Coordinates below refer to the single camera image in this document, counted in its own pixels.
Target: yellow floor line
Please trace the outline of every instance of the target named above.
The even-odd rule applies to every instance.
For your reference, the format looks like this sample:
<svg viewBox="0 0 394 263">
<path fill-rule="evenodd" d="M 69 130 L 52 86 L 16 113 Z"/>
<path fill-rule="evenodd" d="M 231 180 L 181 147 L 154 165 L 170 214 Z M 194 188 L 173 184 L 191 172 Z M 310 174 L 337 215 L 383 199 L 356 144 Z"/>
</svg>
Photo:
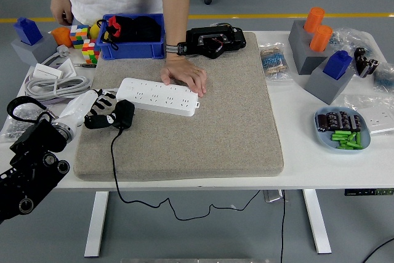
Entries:
<svg viewBox="0 0 394 263">
<path fill-rule="evenodd" d="M 222 15 L 189 15 L 190 20 L 221 19 L 221 18 L 306 18 L 308 14 L 222 14 Z M 352 14 L 325 14 L 325 18 L 389 18 L 394 12 L 360 12 Z M 30 18 L 35 22 L 54 22 L 49 18 Z M 15 23 L 16 18 L 0 18 L 0 23 Z"/>
</svg>

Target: blue plate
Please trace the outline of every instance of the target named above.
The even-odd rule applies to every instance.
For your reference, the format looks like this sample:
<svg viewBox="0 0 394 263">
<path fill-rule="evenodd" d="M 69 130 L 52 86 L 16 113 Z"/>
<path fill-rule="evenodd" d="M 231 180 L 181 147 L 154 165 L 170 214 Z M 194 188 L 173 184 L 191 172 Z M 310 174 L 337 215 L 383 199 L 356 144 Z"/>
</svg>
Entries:
<svg viewBox="0 0 394 263">
<path fill-rule="evenodd" d="M 345 149 L 336 149 L 337 146 L 339 146 L 339 143 L 337 141 L 332 141 L 331 140 L 331 135 L 334 132 L 326 131 L 326 132 L 319 132 L 318 131 L 318 115 L 319 114 L 327 114 L 329 112 L 340 112 L 344 111 L 347 113 L 348 116 L 353 116 L 353 115 L 358 115 L 360 118 L 361 122 L 361 146 L 363 146 L 363 149 L 354 149 L 354 150 L 345 150 Z M 328 149 L 335 150 L 337 152 L 343 152 L 343 153 L 356 153 L 359 151 L 363 151 L 366 149 L 369 144 L 371 143 L 371 136 L 369 135 L 369 131 L 367 128 L 367 125 L 365 123 L 364 118 L 355 110 L 347 108 L 347 107 L 323 107 L 320 108 L 318 111 L 315 113 L 315 131 L 318 135 L 318 138 L 320 142 L 326 146 Z"/>
</svg>

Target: white power strip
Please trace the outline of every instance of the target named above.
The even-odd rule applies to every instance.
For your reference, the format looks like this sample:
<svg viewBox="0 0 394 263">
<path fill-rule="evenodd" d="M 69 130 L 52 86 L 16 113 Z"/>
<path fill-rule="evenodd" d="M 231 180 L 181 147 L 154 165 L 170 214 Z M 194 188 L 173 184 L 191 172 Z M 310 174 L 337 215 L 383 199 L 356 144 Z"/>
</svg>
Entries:
<svg viewBox="0 0 394 263">
<path fill-rule="evenodd" d="M 116 100 L 128 100 L 138 109 L 193 116 L 199 107 L 198 94 L 186 86 L 124 78 Z"/>
<path fill-rule="evenodd" d="M 370 134 L 394 130 L 394 116 L 384 107 L 357 109 L 364 118 Z"/>
</svg>

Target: wristband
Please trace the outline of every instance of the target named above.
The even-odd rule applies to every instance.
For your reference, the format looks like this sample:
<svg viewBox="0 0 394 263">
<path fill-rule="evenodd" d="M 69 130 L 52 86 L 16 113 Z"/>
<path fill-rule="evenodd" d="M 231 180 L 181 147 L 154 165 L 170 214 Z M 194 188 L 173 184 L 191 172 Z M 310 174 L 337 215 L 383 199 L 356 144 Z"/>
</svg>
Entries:
<svg viewBox="0 0 394 263">
<path fill-rule="evenodd" d="M 187 43 L 180 42 L 176 46 L 171 46 L 169 44 L 166 45 L 166 52 L 170 52 L 177 55 L 186 55 L 187 54 Z"/>
</svg>

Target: gray block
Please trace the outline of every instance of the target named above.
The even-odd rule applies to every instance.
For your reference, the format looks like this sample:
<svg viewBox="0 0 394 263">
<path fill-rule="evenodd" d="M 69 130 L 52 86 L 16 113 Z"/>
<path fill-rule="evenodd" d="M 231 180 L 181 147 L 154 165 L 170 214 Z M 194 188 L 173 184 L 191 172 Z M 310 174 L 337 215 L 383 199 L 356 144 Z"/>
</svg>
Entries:
<svg viewBox="0 0 394 263">
<path fill-rule="evenodd" d="M 335 80 L 323 72 L 327 61 L 328 60 L 324 61 L 312 71 L 304 89 L 324 103 L 330 105 L 345 89 L 346 85 L 353 77 L 354 71 L 347 68 L 346 72 L 338 80 Z"/>
<path fill-rule="evenodd" d="M 57 43 L 55 38 L 50 33 L 41 32 L 41 34 L 42 38 L 32 46 L 18 38 L 11 42 L 12 47 L 23 62 L 35 66 L 56 53 Z"/>
<path fill-rule="evenodd" d="M 315 52 L 309 48 L 313 33 L 304 30 L 305 20 L 295 20 L 289 35 L 289 43 L 293 51 L 293 58 L 299 75 L 309 75 L 328 57 L 334 50 L 328 44 L 324 52 Z"/>
</svg>

